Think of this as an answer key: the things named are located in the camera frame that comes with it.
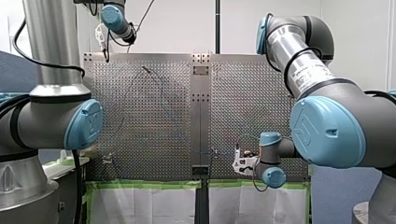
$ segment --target green tape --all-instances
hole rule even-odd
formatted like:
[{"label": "green tape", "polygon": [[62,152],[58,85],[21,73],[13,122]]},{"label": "green tape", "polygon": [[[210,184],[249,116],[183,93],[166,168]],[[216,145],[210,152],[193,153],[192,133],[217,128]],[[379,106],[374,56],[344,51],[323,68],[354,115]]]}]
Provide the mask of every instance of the green tape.
[{"label": "green tape", "polygon": [[[264,187],[261,181],[256,183],[258,187]],[[87,223],[91,224],[91,207],[92,194],[97,189],[198,189],[201,187],[200,181],[145,181],[145,180],[123,180],[117,179],[113,181],[95,181],[87,182]],[[238,187],[253,187],[253,182],[246,179],[223,179],[210,180],[210,188],[238,188]],[[306,189],[306,207],[305,207],[305,224],[309,221],[309,205],[311,195],[311,185],[309,182],[301,183],[286,183],[282,189]]]},{"label": "green tape", "polygon": [[[261,181],[256,181],[256,185],[258,187],[265,187],[265,185]],[[253,187],[252,180],[246,179],[235,179],[235,180],[210,180],[209,187],[210,188],[238,188],[238,187]],[[285,183],[282,189],[307,189],[307,183]]]},{"label": "green tape", "polygon": [[305,194],[305,224],[309,224],[309,208],[311,207],[311,183],[306,182]]},{"label": "green tape", "polygon": [[87,223],[91,224],[92,188],[87,188]]},{"label": "green tape", "polygon": [[90,189],[198,189],[200,181],[144,181],[113,180],[108,182],[87,182]]}]

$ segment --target pegboard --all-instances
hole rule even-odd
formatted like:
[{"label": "pegboard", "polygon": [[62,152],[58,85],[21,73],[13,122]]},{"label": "pegboard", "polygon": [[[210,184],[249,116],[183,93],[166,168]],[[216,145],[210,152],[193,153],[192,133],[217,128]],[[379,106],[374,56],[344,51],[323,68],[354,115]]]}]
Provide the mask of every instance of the pegboard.
[{"label": "pegboard", "polygon": [[[233,150],[259,153],[262,132],[290,136],[289,117],[293,105],[282,75],[262,56],[213,55],[210,146],[212,178],[244,178],[233,171]],[[301,159],[282,159],[288,181],[308,177],[307,164]]]},{"label": "pegboard", "polygon": [[[110,57],[85,58],[105,110],[89,179],[190,179],[191,56]],[[113,164],[103,164],[110,154]]]},{"label": "pegboard", "polygon": [[[290,135],[292,100],[263,57],[210,55],[209,61],[206,55],[201,66],[192,56],[111,54],[106,63],[102,53],[84,55],[86,84],[105,110],[90,180],[191,179],[197,161],[212,164],[212,178],[240,178],[232,168],[238,138],[242,148],[257,152],[258,141],[246,135]],[[205,93],[207,109],[197,104],[197,92]],[[112,164],[103,163],[110,154]],[[283,160],[282,166],[289,181],[307,177],[299,159]]]}]

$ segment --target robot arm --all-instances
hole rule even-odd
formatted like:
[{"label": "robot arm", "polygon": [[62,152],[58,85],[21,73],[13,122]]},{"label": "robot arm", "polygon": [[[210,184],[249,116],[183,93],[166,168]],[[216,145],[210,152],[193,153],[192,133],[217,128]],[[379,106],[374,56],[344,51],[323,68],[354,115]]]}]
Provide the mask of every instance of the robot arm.
[{"label": "robot arm", "polygon": [[[29,61],[46,65],[37,67],[38,83],[30,94],[0,104],[0,219],[2,223],[55,224],[58,184],[47,180],[38,150],[76,152],[91,146],[101,131],[103,111],[82,83],[73,3],[24,0],[23,6],[26,22],[16,36],[27,23],[35,58]],[[79,164],[77,152],[74,156]],[[78,166],[76,169],[78,223],[82,186]]]},{"label": "robot arm", "polygon": [[[299,155],[320,166],[375,167],[395,175],[396,100],[334,76],[327,67],[332,34],[323,21],[269,15],[259,26],[257,52],[277,66],[297,99],[290,129]],[[283,157],[282,148],[261,150],[261,160]]]},{"label": "robot arm", "polygon": [[102,23],[128,44],[136,40],[134,25],[125,19],[126,0],[105,0],[102,8]]}]

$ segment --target blue joint cap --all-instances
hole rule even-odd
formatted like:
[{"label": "blue joint cap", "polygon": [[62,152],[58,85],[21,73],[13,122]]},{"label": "blue joint cap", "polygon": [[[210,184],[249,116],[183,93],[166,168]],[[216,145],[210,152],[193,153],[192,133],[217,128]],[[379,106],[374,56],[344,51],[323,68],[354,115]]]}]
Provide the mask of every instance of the blue joint cap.
[{"label": "blue joint cap", "polygon": [[366,149],[356,118],[343,106],[324,96],[308,96],[291,111],[294,145],[309,162],[332,168],[357,166]]},{"label": "blue joint cap", "polygon": [[115,6],[107,5],[102,8],[102,23],[105,24],[113,32],[120,31],[122,29],[124,16],[122,12]]},{"label": "blue joint cap", "polygon": [[64,149],[90,147],[103,127],[103,108],[96,100],[83,103],[74,114],[64,135]]},{"label": "blue joint cap", "polygon": [[259,23],[259,28],[257,29],[257,37],[256,37],[256,53],[257,54],[265,54],[265,41],[266,41],[266,30],[265,30],[265,22],[267,17],[263,17]]},{"label": "blue joint cap", "polygon": [[286,174],[279,167],[270,167],[262,173],[262,182],[271,189],[279,189],[286,182]]},{"label": "blue joint cap", "polygon": [[393,95],[394,97],[396,97],[396,90],[391,90],[391,91],[389,91],[389,94],[390,94],[390,95]]},{"label": "blue joint cap", "polygon": [[260,134],[260,147],[268,147],[278,143],[282,140],[282,134],[280,133],[262,133]]}]

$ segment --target vertical pole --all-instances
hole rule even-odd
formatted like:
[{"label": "vertical pole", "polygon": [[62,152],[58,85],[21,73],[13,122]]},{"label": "vertical pole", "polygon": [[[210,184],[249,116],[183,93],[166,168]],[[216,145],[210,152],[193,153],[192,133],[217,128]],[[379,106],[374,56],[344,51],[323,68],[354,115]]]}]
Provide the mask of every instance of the vertical pole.
[{"label": "vertical pole", "polygon": [[[45,63],[79,66],[76,6],[70,0],[23,0],[32,55]],[[91,94],[81,73],[71,69],[38,66],[35,97]]]},{"label": "vertical pole", "polygon": [[220,54],[220,0],[216,0],[216,54]]}]

